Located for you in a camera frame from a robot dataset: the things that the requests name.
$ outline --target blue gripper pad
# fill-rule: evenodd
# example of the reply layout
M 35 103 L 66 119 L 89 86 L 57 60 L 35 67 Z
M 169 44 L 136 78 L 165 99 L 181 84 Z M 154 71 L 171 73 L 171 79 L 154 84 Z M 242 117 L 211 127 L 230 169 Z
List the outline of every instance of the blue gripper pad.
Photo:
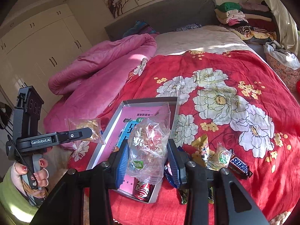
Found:
M 189 158 L 185 152 L 178 151 L 173 139 L 168 140 L 167 149 L 174 184 L 177 189 L 182 188 L 187 183 L 185 163 Z
M 111 175 L 114 180 L 114 189 L 118 189 L 123 183 L 129 159 L 129 147 L 127 140 L 123 140 L 119 151 L 113 152 L 108 158 L 111 164 Z

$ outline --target green towel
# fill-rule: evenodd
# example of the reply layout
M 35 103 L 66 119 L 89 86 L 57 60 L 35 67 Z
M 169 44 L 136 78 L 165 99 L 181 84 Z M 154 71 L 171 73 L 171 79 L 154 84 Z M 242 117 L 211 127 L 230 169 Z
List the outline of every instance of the green towel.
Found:
M 37 212 L 37 208 L 31 206 L 14 186 L 11 180 L 11 168 L 4 176 L 3 182 L 0 183 L 0 201 L 6 212 L 19 219 L 20 224 L 29 224 Z
M 217 5 L 217 8 L 223 12 L 226 13 L 227 11 L 238 9 L 238 11 L 241 10 L 241 5 L 235 2 L 224 2 L 221 5 Z

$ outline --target red floral bedsheet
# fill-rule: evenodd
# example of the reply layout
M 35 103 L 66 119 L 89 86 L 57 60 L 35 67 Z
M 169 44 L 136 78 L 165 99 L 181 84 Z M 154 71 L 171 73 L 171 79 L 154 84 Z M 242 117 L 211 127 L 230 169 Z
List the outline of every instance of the red floral bedsheet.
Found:
M 217 142 L 234 148 L 253 172 L 240 182 L 266 218 L 293 209 L 300 197 L 300 107 L 267 64 L 249 51 L 156 56 L 130 74 L 100 115 L 102 127 L 123 100 L 167 96 L 180 98 L 174 139 L 178 146 L 195 156 L 191 142 L 206 133 L 211 149 Z M 84 170 L 94 149 L 93 143 L 82 143 L 69 166 Z M 166 180 L 154 204 L 115 192 L 110 199 L 113 217 L 124 225 L 184 222 L 186 206 L 179 204 L 176 190 Z M 214 224 L 213 205 L 209 223 Z

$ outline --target white flower print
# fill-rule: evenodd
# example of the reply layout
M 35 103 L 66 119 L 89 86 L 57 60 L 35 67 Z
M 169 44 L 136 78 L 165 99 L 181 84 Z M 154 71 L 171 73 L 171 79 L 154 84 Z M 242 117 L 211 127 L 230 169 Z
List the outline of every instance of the white flower print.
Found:
M 142 72 L 144 71 L 145 67 L 146 67 L 146 64 L 148 62 L 148 59 L 147 58 L 143 58 L 141 64 L 139 66 L 137 66 L 137 68 L 133 71 L 133 74 L 134 75 L 139 75 L 141 76 Z
M 176 121 L 174 142 L 176 147 L 183 146 L 183 144 L 190 145 L 195 140 L 195 135 L 198 133 L 198 126 L 194 124 L 194 117 L 192 115 L 180 114 Z
M 211 85 L 193 98 L 195 110 L 202 119 L 212 119 L 216 125 L 229 124 L 232 113 L 248 108 L 248 102 L 236 93 L 235 88 L 223 84 Z
M 89 141 L 82 141 L 77 150 L 74 150 L 72 157 L 75 158 L 75 162 L 81 160 L 85 155 L 86 152 L 89 151 Z
M 192 78 L 183 78 L 182 76 L 177 76 L 172 80 L 165 82 L 156 91 L 159 93 L 156 97 L 178 97 L 179 104 L 184 104 L 188 101 L 190 97 L 189 93 L 195 90 L 197 84 Z
M 272 151 L 274 144 L 270 138 L 274 137 L 274 123 L 266 113 L 249 104 L 243 112 L 232 114 L 230 126 L 234 131 L 241 131 L 238 143 L 245 151 L 252 150 L 255 158 L 263 158 L 266 151 Z
M 193 78 L 200 87 L 204 88 L 210 85 L 224 85 L 224 80 L 228 80 L 228 76 L 221 70 L 214 71 L 212 68 L 195 71 Z

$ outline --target open box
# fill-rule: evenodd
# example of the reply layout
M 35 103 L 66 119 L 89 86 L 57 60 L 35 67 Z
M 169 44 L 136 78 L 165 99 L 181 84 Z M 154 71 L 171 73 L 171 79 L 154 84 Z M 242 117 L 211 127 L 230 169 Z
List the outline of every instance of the open box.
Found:
M 118 145 L 120 145 L 123 139 L 128 138 L 130 132 L 138 122 L 145 117 L 155 114 L 158 109 L 166 103 L 169 104 L 171 112 L 170 138 L 174 138 L 176 120 L 179 112 L 177 97 L 156 97 L 122 101 L 108 123 L 105 131 L 103 132 L 102 136 L 105 139 L 106 144 L 97 145 L 87 166 L 87 170 L 92 169 L 94 166 L 103 161 L 106 161 L 109 155 L 115 150 L 116 147 L 118 147 Z M 156 202 L 162 180 L 155 185 L 149 202 L 141 201 L 132 194 L 132 192 L 134 192 L 134 186 L 136 185 L 132 180 L 132 177 L 126 175 L 123 184 L 121 184 L 120 188 L 116 190 L 116 192 L 143 203 Z

